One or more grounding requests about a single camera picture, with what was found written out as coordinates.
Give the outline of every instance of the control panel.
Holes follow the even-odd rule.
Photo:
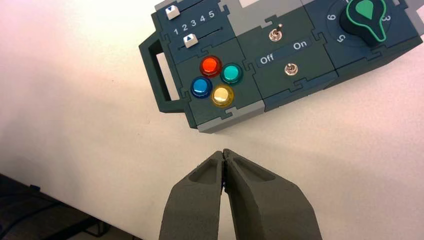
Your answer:
[[[424,0],[166,0],[140,45],[158,104],[213,133],[381,67],[422,43]],[[156,54],[164,53],[179,100]]]

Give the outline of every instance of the green knob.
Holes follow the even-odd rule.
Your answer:
[[[361,37],[369,46],[387,39],[383,18],[387,12],[385,0],[351,0],[340,16],[340,25],[349,34]]]

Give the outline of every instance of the white surface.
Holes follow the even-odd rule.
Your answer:
[[[299,185],[325,240],[424,239],[424,45],[201,134],[156,106],[138,44],[157,3],[0,1],[0,172],[154,240],[172,186],[230,148]]]

